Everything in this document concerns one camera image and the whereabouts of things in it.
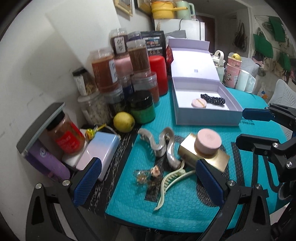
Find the pastel gradient power bank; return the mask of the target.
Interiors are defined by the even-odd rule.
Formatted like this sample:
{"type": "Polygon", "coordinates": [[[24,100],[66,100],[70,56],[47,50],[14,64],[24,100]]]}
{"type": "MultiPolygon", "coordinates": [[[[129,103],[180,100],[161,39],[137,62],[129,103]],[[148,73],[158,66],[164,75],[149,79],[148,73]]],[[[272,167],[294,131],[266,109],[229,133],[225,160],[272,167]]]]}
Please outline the pastel gradient power bank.
{"type": "Polygon", "coordinates": [[[119,146],[120,139],[114,133],[98,132],[89,143],[85,141],[84,149],[76,155],[64,154],[62,161],[76,170],[83,170],[93,158],[101,161],[101,173],[98,177],[102,181],[111,164],[113,156],[119,146]]]}

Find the cream hair claw clip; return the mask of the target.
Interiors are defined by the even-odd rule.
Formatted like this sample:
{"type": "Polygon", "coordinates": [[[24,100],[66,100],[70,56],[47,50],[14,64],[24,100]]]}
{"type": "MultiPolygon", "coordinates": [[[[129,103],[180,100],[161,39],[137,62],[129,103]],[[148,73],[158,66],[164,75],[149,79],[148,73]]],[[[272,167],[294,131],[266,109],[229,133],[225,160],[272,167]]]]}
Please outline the cream hair claw clip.
{"type": "Polygon", "coordinates": [[[185,170],[185,161],[181,162],[180,168],[168,173],[162,180],[161,186],[160,186],[160,197],[158,199],[157,206],[154,208],[154,211],[158,211],[162,208],[164,202],[165,202],[165,195],[167,191],[176,183],[182,181],[183,179],[193,175],[195,171],[189,171],[187,172],[185,170]]]}

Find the grey tablet edge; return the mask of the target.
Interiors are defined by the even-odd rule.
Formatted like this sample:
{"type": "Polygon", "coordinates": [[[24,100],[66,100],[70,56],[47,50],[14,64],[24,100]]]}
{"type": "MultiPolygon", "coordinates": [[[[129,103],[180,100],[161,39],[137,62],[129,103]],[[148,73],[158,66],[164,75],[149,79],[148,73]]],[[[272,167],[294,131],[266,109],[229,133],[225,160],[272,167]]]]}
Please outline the grey tablet edge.
{"type": "Polygon", "coordinates": [[[36,140],[46,127],[53,121],[53,119],[63,110],[64,102],[54,102],[47,107],[39,117],[30,125],[23,136],[16,144],[18,153],[21,156],[26,156],[29,149],[33,146],[36,140]]]}

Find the red label sauce jar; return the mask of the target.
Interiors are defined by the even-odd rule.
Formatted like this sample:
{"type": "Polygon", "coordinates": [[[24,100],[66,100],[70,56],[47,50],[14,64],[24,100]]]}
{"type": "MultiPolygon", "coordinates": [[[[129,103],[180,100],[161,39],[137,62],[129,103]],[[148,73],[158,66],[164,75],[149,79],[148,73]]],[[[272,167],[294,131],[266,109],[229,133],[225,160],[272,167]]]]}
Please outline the red label sauce jar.
{"type": "Polygon", "coordinates": [[[85,137],[70,120],[68,114],[61,111],[46,127],[48,135],[69,155],[74,155],[84,148],[85,137]]]}

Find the clear jar red contents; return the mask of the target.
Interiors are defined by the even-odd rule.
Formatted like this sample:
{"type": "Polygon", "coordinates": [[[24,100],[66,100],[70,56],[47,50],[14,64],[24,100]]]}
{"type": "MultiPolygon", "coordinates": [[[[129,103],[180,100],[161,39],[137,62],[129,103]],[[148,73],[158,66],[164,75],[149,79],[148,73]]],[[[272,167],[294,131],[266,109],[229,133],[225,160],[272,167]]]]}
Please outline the clear jar red contents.
{"type": "Polygon", "coordinates": [[[151,93],[154,104],[159,102],[159,88],[157,81],[157,74],[138,73],[132,76],[132,85],[134,91],[147,90],[151,93]]]}

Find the silver wavy hair claw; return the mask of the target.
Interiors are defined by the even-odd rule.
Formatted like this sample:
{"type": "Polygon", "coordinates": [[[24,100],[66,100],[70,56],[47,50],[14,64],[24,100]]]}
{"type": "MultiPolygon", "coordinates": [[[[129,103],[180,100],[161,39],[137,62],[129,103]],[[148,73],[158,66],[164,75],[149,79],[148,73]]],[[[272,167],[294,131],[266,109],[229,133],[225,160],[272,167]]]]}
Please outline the silver wavy hair claw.
{"type": "Polygon", "coordinates": [[[174,156],[175,134],[170,127],[166,127],[159,134],[159,141],[156,143],[154,136],[145,128],[137,132],[140,138],[149,143],[156,157],[166,156],[170,167],[173,170],[180,168],[181,161],[174,156]]]}

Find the green tote bag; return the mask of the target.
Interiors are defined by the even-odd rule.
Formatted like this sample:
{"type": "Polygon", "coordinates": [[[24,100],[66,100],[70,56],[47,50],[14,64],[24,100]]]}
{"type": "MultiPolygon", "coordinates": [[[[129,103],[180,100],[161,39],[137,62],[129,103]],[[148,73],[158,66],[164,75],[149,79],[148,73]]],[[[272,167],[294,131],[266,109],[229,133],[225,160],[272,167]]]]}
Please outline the green tote bag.
{"type": "Polygon", "coordinates": [[[255,51],[259,52],[266,58],[273,58],[273,47],[264,37],[253,34],[255,51]]]}

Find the clear bear charm hair clip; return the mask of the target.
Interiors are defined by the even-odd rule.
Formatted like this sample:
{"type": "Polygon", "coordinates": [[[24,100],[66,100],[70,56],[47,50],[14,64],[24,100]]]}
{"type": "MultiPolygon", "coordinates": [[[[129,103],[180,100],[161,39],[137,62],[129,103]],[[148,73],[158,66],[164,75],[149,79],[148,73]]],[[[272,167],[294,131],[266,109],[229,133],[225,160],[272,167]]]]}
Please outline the clear bear charm hair clip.
{"type": "Polygon", "coordinates": [[[158,165],[155,165],[148,170],[135,170],[133,176],[136,179],[137,184],[156,185],[161,183],[163,176],[161,169],[158,165]]]}

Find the mint green kettle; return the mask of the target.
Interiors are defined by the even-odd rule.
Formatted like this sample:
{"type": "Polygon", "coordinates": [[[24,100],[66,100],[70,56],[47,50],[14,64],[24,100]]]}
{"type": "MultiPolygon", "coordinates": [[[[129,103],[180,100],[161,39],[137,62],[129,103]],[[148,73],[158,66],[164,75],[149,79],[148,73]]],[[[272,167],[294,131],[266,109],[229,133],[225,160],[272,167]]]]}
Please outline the mint green kettle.
{"type": "Polygon", "coordinates": [[[188,1],[177,1],[176,7],[179,8],[179,10],[177,10],[178,19],[195,19],[195,6],[193,3],[189,3],[188,1]]]}

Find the pink jar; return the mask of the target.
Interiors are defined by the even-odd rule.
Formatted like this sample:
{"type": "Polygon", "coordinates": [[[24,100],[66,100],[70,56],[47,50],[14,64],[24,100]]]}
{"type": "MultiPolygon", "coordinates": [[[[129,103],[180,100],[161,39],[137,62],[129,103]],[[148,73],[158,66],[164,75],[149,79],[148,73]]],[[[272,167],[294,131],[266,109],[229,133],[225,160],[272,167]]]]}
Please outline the pink jar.
{"type": "Polygon", "coordinates": [[[119,78],[131,75],[133,73],[130,56],[115,59],[116,73],[119,78]]]}

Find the clear jar white pieces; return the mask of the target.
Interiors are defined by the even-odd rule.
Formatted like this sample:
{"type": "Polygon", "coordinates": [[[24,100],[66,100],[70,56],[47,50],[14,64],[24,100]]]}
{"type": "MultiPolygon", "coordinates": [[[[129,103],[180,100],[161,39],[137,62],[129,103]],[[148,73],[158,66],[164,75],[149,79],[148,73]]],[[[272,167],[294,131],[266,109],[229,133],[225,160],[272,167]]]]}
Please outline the clear jar white pieces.
{"type": "Polygon", "coordinates": [[[103,94],[100,92],[80,96],[77,101],[89,125],[103,125],[111,120],[109,108],[103,94]]]}

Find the gold rectangular box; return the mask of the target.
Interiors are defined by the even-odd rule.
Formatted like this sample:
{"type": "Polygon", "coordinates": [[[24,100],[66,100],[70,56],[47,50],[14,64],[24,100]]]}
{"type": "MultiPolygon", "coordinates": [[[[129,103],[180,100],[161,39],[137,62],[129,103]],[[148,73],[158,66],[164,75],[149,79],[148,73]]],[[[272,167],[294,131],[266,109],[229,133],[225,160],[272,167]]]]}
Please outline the gold rectangular box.
{"type": "Polygon", "coordinates": [[[196,135],[190,133],[180,144],[178,148],[178,155],[184,160],[188,166],[195,168],[196,162],[199,159],[205,159],[208,164],[224,172],[230,156],[221,149],[217,150],[206,150],[205,147],[198,149],[195,145],[196,135]]]}

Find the green jar black lid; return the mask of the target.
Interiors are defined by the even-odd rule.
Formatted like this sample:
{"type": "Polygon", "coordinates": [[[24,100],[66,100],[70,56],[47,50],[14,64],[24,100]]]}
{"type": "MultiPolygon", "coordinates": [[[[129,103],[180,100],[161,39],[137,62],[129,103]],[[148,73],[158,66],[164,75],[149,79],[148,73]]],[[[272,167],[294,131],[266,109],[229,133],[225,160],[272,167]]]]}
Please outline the green jar black lid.
{"type": "Polygon", "coordinates": [[[130,113],[137,123],[150,123],[156,117],[154,100],[152,94],[148,90],[134,92],[129,97],[129,105],[130,113]]]}

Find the gold picture frame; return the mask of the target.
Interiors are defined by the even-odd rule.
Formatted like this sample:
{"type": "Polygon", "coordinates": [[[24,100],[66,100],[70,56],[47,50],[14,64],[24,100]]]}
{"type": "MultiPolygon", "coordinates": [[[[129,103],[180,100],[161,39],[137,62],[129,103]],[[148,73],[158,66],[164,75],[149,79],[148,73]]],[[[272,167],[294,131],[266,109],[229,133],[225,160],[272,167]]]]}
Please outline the gold picture frame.
{"type": "Polygon", "coordinates": [[[133,16],[131,0],[114,0],[113,2],[116,8],[128,14],[129,16],[133,16]]]}

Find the teal bubble mailer mat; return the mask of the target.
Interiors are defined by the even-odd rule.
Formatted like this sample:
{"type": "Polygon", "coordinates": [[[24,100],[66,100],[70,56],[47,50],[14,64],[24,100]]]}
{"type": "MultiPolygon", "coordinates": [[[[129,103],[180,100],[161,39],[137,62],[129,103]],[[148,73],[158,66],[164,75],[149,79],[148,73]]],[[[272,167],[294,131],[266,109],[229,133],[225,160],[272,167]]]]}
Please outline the teal bubble mailer mat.
{"type": "MultiPolygon", "coordinates": [[[[235,144],[241,133],[276,138],[283,143],[286,137],[281,127],[273,121],[243,119],[237,126],[217,126],[214,130],[222,138],[222,149],[230,157],[226,177],[240,186],[260,184],[268,192],[270,213],[286,205],[287,202],[278,197],[280,183],[275,166],[262,156],[239,150],[235,144]]],[[[155,160],[149,143],[137,138],[107,206],[107,215],[156,230],[203,232],[219,207],[212,205],[207,193],[198,186],[191,167],[184,168],[182,179],[166,191],[161,208],[157,208],[157,202],[146,200],[147,185],[139,184],[134,172],[151,169],[155,160]]]]}

